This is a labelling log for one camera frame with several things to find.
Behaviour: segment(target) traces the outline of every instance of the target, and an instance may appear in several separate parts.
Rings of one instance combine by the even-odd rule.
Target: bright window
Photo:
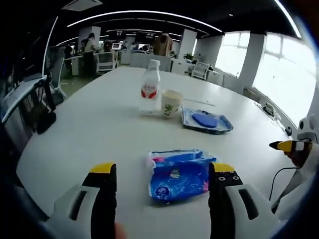
[[[231,32],[223,36],[215,67],[239,77],[246,57],[249,32]]]
[[[315,92],[314,54],[301,41],[268,33],[253,87],[298,125],[307,115]]]

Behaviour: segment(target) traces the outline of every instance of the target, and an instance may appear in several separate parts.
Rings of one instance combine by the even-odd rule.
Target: red bottle label
[[[143,85],[141,89],[141,96],[147,99],[154,99],[157,95],[157,87],[150,85]]]

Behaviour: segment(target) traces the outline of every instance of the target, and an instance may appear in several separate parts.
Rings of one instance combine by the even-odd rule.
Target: plastic water bottle
[[[144,115],[154,115],[156,103],[160,89],[160,61],[150,60],[149,68],[145,71],[142,77],[141,96],[143,99],[140,107],[140,112]]]

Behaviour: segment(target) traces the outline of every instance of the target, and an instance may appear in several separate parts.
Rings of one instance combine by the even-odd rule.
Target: water bottle cap
[[[160,67],[160,61],[159,61],[159,60],[151,59],[151,60],[150,60],[149,67],[155,67],[155,68]]]

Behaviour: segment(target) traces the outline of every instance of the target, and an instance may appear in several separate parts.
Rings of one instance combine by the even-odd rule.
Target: white round table
[[[117,212],[129,238],[209,238],[208,194],[185,203],[155,208],[147,192],[143,157],[149,151],[203,149],[235,167],[242,181],[269,197],[275,173],[291,167],[269,143],[288,137],[249,98],[187,76],[161,72],[161,90],[180,91],[183,105],[225,115],[234,129],[210,135],[183,129],[180,120],[139,114],[145,69],[120,67],[91,82],[56,109],[56,122],[28,142],[17,174],[31,198],[48,215],[56,199],[81,184],[96,164],[117,164]],[[294,171],[275,181],[273,199]]]

